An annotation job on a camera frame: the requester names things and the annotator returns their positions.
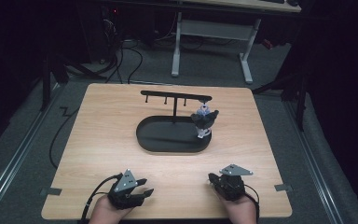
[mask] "metal bracket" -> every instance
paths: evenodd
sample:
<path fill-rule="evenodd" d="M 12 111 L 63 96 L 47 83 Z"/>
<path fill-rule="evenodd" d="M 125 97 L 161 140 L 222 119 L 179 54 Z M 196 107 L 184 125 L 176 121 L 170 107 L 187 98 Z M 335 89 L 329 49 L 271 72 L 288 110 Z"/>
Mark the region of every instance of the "metal bracket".
<path fill-rule="evenodd" d="M 54 189 L 54 188 L 42 188 L 40 190 L 40 196 L 47 196 L 49 195 L 60 195 L 61 194 L 62 189 Z"/>
<path fill-rule="evenodd" d="M 124 173 L 123 177 L 121 177 L 120 181 L 118 181 L 118 184 L 115 188 L 115 192 L 119 192 L 125 189 L 131 189 L 138 186 L 138 183 L 135 180 L 135 177 L 133 176 L 130 169 L 127 169 Z"/>
<path fill-rule="evenodd" d="M 285 190 L 286 192 L 293 191 L 293 188 L 291 185 L 281 184 L 281 185 L 275 185 L 274 187 L 277 191 L 282 191 L 282 190 Z"/>
<path fill-rule="evenodd" d="M 230 164 L 226 168 L 221 169 L 219 173 L 223 175 L 253 175 L 252 171 L 248 171 L 235 164 Z"/>

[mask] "white desk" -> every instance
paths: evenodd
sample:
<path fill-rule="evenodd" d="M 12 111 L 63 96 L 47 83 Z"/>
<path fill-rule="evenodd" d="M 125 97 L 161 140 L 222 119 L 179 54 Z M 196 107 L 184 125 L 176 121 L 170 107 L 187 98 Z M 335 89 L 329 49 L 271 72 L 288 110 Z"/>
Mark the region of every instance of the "white desk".
<path fill-rule="evenodd" d="M 247 7 L 252 9 L 274 10 L 288 13 L 298 13 L 301 11 L 300 7 L 292 7 L 286 2 L 284 4 L 278 4 L 258 0 L 183 0 L 179 2 L 179 4 L 182 4 L 182 2 L 213 4 L 225 7 Z M 172 76 L 179 76 L 181 35 L 199 35 L 206 37 L 217 37 L 246 41 L 246 47 L 243 53 L 240 53 L 240 62 L 242 66 L 242 72 L 245 77 L 245 82 L 248 84 L 252 84 L 253 79 L 247 60 L 249 57 L 249 53 L 252 49 L 252 45 L 255 41 L 255 36 L 257 34 L 260 22 L 261 20 L 257 19 L 255 20 L 253 26 L 244 26 L 208 21 L 182 20 L 182 13 L 179 12 L 176 26 L 176 43 L 172 62 Z"/>

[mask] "desk leg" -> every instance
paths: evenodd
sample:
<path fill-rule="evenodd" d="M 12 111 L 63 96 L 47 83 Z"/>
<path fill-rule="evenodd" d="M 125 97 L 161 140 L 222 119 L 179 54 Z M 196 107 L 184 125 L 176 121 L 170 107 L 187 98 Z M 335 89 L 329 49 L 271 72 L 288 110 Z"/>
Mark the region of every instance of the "desk leg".
<path fill-rule="evenodd" d="M 240 53 L 242 72 L 243 72 L 243 75 L 245 76 L 245 82 L 247 84 L 253 83 L 251 71 L 249 69 L 249 64 L 248 64 L 248 56 L 249 56 L 249 53 L 251 52 L 252 45 L 255 42 L 255 36 L 257 35 L 258 26 L 260 25 L 260 22 L 261 22 L 260 19 L 257 19 L 255 21 L 255 24 L 253 26 L 252 32 L 251 32 L 249 40 L 248 40 L 248 44 L 246 46 L 246 50 L 244 53 Z"/>
<path fill-rule="evenodd" d="M 182 30 L 182 12 L 178 12 L 178 20 L 176 23 L 175 52 L 173 53 L 172 72 L 171 72 L 173 77 L 179 76 L 181 30 Z"/>

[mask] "metal frame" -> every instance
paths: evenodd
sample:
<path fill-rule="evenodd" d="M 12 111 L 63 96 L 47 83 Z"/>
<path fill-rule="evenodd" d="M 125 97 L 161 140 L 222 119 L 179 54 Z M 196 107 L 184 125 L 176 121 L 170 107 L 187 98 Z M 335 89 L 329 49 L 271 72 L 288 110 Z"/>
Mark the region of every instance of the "metal frame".
<path fill-rule="evenodd" d="M 182 20 L 182 12 L 179 12 L 176 23 L 176 41 L 175 50 L 173 52 L 171 75 L 173 77 L 179 77 L 181 35 L 200 35 L 247 41 L 243 53 L 240 53 L 240 62 L 245 82 L 247 84 L 252 84 L 253 79 L 249 69 L 248 57 L 252 45 L 255 42 L 255 36 L 257 35 L 260 22 L 261 19 L 256 19 L 253 26 L 246 26 L 209 21 Z"/>

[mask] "wire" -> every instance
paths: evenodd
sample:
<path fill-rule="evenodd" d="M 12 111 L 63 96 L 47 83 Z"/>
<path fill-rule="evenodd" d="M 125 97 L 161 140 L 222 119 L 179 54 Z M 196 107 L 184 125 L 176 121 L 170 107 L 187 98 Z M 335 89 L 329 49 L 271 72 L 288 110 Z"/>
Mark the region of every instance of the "wire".
<path fill-rule="evenodd" d="M 105 73 L 105 72 L 111 70 L 113 67 L 115 67 L 116 64 L 117 64 L 117 57 L 114 56 L 113 59 L 110 61 L 110 63 L 105 68 L 102 68 L 101 70 L 98 70 L 98 71 L 95 71 L 92 73 L 95 73 L 96 75 L 100 75 L 102 73 Z M 69 67 L 65 67 L 65 68 L 66 68 L 66 71 L 72 75 L 75 75 L 75 76 L 84 76 L 85 75 L 84 73 L 76 72 Z"/>
<path fill-rule="evenodd" d="M 108 192 L 98 192 L 98 193 L 95 193 L 96 195 L 97 194 L 108 194 Z"/>
<path fill-rule="evenodd" d="M 95 190 L 91 193 L 91 195 L 89 196 L 89 199 L 87 200 L 86 202 L 86 205 L 84 206 L 84 209 L 83 209 L 83 214 L 81 216 L 81 220 L 80 220 L 80 223 L 81 224 L 85 224 L 86 223 L 86 216 L 87 216 L 87 213 L 89 211 L 89 208 L 90 208 L 90 205 L 91 205 L 91 202 L 92 202 L 92 198 L 96 195 L 96 194 L 101 194 L 102 192 L 99 192 L 97 193 L 98 189 L 100 189 L 100 187 L 106 183 L 107 181 L 111 180 L 111 179 L 119 179 L 120 175 L 112 175 L 110 177 L 107 177 L 103 182 L 101 182 L 100 185 L 97 186 L 97 188 L 95 188 Z"/>
<path fill-rule="evenodd" d="M 107 21 L 110 24 L 110 28 L 112 28 L 112 26 L 115 26 L 110 20 L 108 19 L 103 19 L 104 21 Z"/>
<path fill-rule="evenodd" d="M 157 45 L 159 45 L 159 46 L 164 46 L 164 47 L 166 47 L 166 46 L 172 46 L 172 45 L 174 45 L 174 44 L 176 43 L 175 40 L 169 42 L 169 44 L 161 44 L 161 42 L 166 41 L 166 40 L 168 40 L 168 39 L 170 39 L 170 38 L 173 38 L 173 37 L 175 37 L 175 35 L 168 36 L 168 37 L 166 37 L 166 38 L 164 38 L 164 39 L 160 39 L 159 41 L 156 41 L 155 44 L 157 44 Z"/>
<path fill-rule="evenodd" d="M 56 139 L 57 139 L 57 136 L 60 134 L 60 132 L 61 132 L 63 126 L 66 124 L 66 122 L 68 122 L 68 120 L 69 120 L 71 117 L 74 116 L 75 113 L 77 113 L 77 111 L 79 110 L 79 108 L 78 108 L 77 110 L 75 110 L 74 113 L 70 114 L 69 116 L 66 116 L 66 117 L 67 117 L 66 120 L 65 120 L 65 121 L 63 122 L 63 124 L 60 126 L 59 130 L 55 133 L 54 138 L 53 138 L 53 140 L 51 141 L 50 149 L 49 149 L 49 151 L 48 151 L 48 157 L 49 157 L 49 159 L 50 159 L 51 165 L 53 165 L 53 167 L 54 167 L 56 170 L 58 169 L 58 165 L 56 165 L 56 164 L 54 163 L 53 158 L 52 158 L 52 155 L 51 155 L 51 154 L 52 154 L 52 149 L 53 149 L 54 143 L 55 143 L 55 141 L 56 141 Z"/>
<path fill-rule="evenodd" d="M 173 30 L 173 27 L 175 26 L 176 18 L 177 18 L 177 12 L 175 12 L 175 15 L 173 16 L 173 22 L 172 22 L 170 31 L 165 36 L 163 36 L 162 38 L 156 39 L 155 41 L 163 40 L 166 38 L 171 38 L 174 36 L 174 35 L 171 35 L 171 33 Z"/>
<path fill-rule="evenodd" d="M 129 39 L 129 40 L 124 40 L 124 42 L 135 42 L 135 45 L 131 46 L 131 47 L 126 47 L 126 49 L 135 49 L 136 47 L 138 47 L 139 45 L 139 40 L 136 39 Z"/>
<path fill-rule="evenodd" d="M 123 63 L 123 58 L 124 58 L 124 55 L 123 55 L 123 45 L 121 44 L 120 46 L 120 52 L 121 52 L 121 58 L 120 58 L 120 63 L 117 65 L 115 71 L 113 71 L 113 73 L 109 76 L 109 78 L 106 79 L 105 83 L 108 83 L 109 80 L 112 78 L 112 76 L 115 74 L 115 72 L 117 72 L 117 75 L 118 75 L 118 79 L 120 80 L 120 83 L 123 84 L 123 80 L 121 79 L 121 75 L 120 73 L 118 72 L 118 68 L 121 66 L 121 64 Z"/>
<path fill-rule="evenodd" d="M 131 79 L 132 75 L 133 75 L 133 74 L 136 72 L 136 70 L 138 70 L 138 68 L 141 66 L 142 61 L 144 60 L 144 57 L 142 56 L 142 54 L 141 54 L 139 51 L 137 51 L 137 50 L 135 50 L 135 49 L 127 49 L 127 50 L 131 50 L 131 51 L 133 51 L 133 52 L 139 54 L 139 56 L 141 57 L 141 61 L 139 62 L 138 66 L 136 66 L 136 68 L 130 73 L 129 78 L 127 79 L 127 83 L 130 84 L 130 79 Z"/>
<path fill-rule="evenodd" d="M 239 40 L 236 40 L 236 39 L 229 39 L 227 40 L 226 42 L 224 43 L 219 43 L 218 41 L 216 41 L 217 39 L 219 38 L 207 38 L 205 41 L 208 43 L 208 44 L 213 44 L 213 45 L 221 45 L 221 46 L 225 46 L 225 45 L 229 45 L 229 44 L 234 44 L 236 42 L 238 42 Z"/>
<path fill-rule="evenodd" d="M 257 196 L 257 202 L 259 203 L 259 202 L 260 202 L 260 198 L 258 197 L 257 191 L 255 191 L 255 189 L 252 188 L 252 187 L 250 187 L 249 185 L 244 185 L 244 186 L 248 187 L 249 189 L 251 189 L 251 190 L 255 193 L 255 196 Z"/>
<path fill-rule="evenodd" d="M 185 48 L 183 45 L 180 45 L 182 49 L 187 49 L 187 50 L 194 50 L 194 49 L 199 49 L 200 47 L 202 47 L 202 45 L 204 44 L 204 37 L 199 36 L 200 39 L 200 44 L 198 46 L 196 46 L 195 48 Z"/>

